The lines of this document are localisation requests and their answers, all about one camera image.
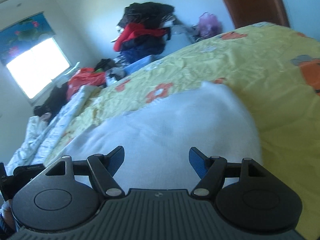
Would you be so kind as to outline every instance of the bright window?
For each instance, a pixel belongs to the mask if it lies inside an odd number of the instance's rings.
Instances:
[[[69,67],[53,38],[39,43],[7,64],[11,75],[30,99]]]

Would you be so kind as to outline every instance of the bag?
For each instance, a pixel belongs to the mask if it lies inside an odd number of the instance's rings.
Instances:
[[[67,100],[69,101],[71,96],[78,92],[81,86],[100,86],[106,83],[105,73],[93,73],[93,68],[81,68],[68,82]]]
[[[206,12],[199,17],[197,31],[202,38],[208,39],[221,34],[221,30],[221,23],[214,14]]]

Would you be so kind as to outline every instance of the yellow bedspread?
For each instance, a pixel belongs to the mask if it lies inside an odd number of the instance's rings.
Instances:
[[[297,231],[314,240],[320,236],[320,97],[301,66],[308,62],[320,69],[316,58],[319,42],[267,23],[188,46],[90,98],[45,164],[91,124],[198,88],[204,80],[225,78],[256,122],[264,167],[303,201]]]

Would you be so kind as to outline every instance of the red jacket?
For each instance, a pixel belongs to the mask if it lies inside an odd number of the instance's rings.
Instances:
[[[162,37],[167,33],[164,29],[146,29],[141,23],[129,23],[123,33],[119,36],[113,46],[115,51],[122,51],[123,43],[139,38],[143,35],[151,35],[154,37]]]

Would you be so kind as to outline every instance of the window curtain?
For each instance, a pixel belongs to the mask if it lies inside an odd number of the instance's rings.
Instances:
[[[55,35],[43,13],[24,19],[0,32],[0,60],[7,65],[14,58]]]

